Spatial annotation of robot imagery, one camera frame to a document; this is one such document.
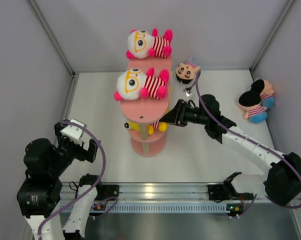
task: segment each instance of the white table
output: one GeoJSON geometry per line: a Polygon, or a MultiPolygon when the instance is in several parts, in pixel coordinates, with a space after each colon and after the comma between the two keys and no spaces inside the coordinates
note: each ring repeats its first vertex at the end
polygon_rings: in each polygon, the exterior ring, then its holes
{"type": "MultiPolygon", "coordinates": [[[[189,123],[187,127],[170,126],[164,150],[154,157],[134,152],[130,136],[124,128],[125,117],[113,98],[117,77],[121,72],[80,73],[69,119],[77,119],[99,139],[106,153],[103,182],[119,183],[189,183],[221,182],[234,172],[261,174],[250,161],[232,149],[207,136],[204,127],[189,123]]],[[[170,108],[178,99],[186,99],[183,87],[171,78],[170,108]]],[[[267,124],[252,124],[243,119],[237,106],[239,96],[252,83],[248,70],[204,70],[199,79],[201,94],[213,94],[221,113],[247,134],[273,148],[267,124]]],[[[88,136],[82,138],[88,145],[88,136]]],[[[79,181],[87,173],[98,175],[102,155],[95,162],[74,160],[60,177],[62,182],[79,181]]]]}

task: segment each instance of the white plush toy with pink ears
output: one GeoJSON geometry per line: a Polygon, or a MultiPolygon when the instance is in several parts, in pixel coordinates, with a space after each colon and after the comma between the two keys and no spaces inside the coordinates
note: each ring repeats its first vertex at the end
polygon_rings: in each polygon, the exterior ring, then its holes
{"type": "Polygon", "coordinates": [[[167,58],[172,53],[171,41],[173,39],[173,31],[166,30],[164,36],[158,36],[156,28],[152,34],[145,30],[132,30],[127,40],[128,51],[126,57],[128,59],[144,59],[146,57],[167,58]]]}
{"type": "Polygon", "coordinates": [[[154,76],[154,71],[154,68],[151,67],[146,74],[137,68],[124,72],[117,79],[115,100],[136,100],[139,97],[165,98],[168,92],[167,82],[170,79],[170,72],[164,69],[159,76],[154,76]]]}

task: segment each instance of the pink display stand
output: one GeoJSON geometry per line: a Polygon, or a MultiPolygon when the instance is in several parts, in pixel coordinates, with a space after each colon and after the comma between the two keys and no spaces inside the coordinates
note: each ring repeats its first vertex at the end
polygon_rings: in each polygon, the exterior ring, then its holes
{"type": "MultiPolygon", "coordinates": [[[[144,59],[132,59],[129,61],[127,69],[137,68],[143,72],[147,72],[149,68],[154,68],[155,76],[158,76],[160,72],[164,69],[168,69],[171,72],[172,69],[172,57],[161,58],[152,57],[144,59]]],[[[145,126],[153,122],[158,121],[165,115],[170,103],[170,94],[164,99],[155,98],[138,98],[136,100],[121,100],[120,108],[123,115],[130,121],[139,124],[140,126],[145,126]]],[[[155,130],[152,135],[148,137],[142,136],[138,131],[128,130],[131,137],[131,145],[136,153],[151,157],[160,153],[166,143],[166,132],[160,132],[155,130]]]]}

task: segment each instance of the white wall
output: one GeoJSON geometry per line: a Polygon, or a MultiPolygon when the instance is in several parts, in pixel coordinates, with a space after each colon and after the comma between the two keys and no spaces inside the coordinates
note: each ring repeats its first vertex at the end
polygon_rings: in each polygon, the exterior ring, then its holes
{"type": "Polygon", "coordinates": [[[0,240],[21,235],[25,146],[54,140],[69,81],[27,2],[0,0],[0,240]]]}
{"type": "Polygon", "coordinates": [[[174,31],[174,65],[249,68],[287,0],[37,0],[77,71],[127,67],[130,30],[174,31]]]}
{"type": "Polygon", "coordinates": [[[269,123],[279,150],[301,157],[301,0],[275,37],[256,70],[274,84],[277,106],[269,123]]]}

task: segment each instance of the pink foot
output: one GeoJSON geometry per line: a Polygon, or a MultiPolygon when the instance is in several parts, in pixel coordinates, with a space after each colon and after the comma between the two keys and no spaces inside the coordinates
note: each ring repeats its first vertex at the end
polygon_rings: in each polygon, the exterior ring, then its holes
{"type": "Polygon", "coordinates": [[[172,53],[172,47],[170,45],[164,46],[162,48],[162,53],[164,54],[165,57],[169,57],[172,53]]]}
{"type": "Polygon", "coordinates": [[[171,29],[167,29],[166,32],[164,33],[164,39],[168,40],[169,43],[171,43],[173,39],[173,31],[171,29]]]}
{"type": "Polygon", "coordinates": [[[157,97],[159,97],[160,99],[163,99],[166,97],[167,94],[167,87],[166,86],[160,86],[157,91],[156,91],[156,95],[157,97]]]}
{"type": "Polygon", "coordinates": [[[151,35],[152,35],[153,37],[157,37],[157,36],[159,35],[159,32],[157,31],[157,28],[154,28],[154,29],[152,30],[151,35]]]}
{"type": "Polygon", "coordinates": [[[153,76],[153,75],[154,75],[154,72],[155,72],[154,68],[151,67],[151,68],[149,68],[149,69],[147,70],[146,75],[147,75],[147,76],[153,76]]]}
{"type": "Polygon", "coordinates": [[[148,51],[148,56],[150,56],[150,57],[154,57],[154,56],[155,56],[155,49],[154,49],[154,48],[151,48],[151,49],[148,51]]]}
{"type": "Polygon", "coordinates": [[[159,73],[159,77],[165,82],[167,83],[170,79],[170,72],[167,69],[163,69],[162,71],[160,71],[159,73]]]}
{"type": "Polygon", "coordinates": [[[122,96],[119,94],[118,91],[116,91],[116,92],[114,93],[114,99],[115,99],[116,101],[123,100],[122,96]]]}
{"type": "Polygon", "coordinates": [[[143,87],[140,92],[139,92],[139,95],[142,97],[142,98],[147,98],[149,96],[149,91],[147,90],[146,87],[143,87]]]}
{"type": "Polygon", "coordinates": [[[134,57],[134,55],[130,51],[127,51],[126,52],[126,58],[128,58],[128,59],[134,59],[135,57],[134,57]]]}

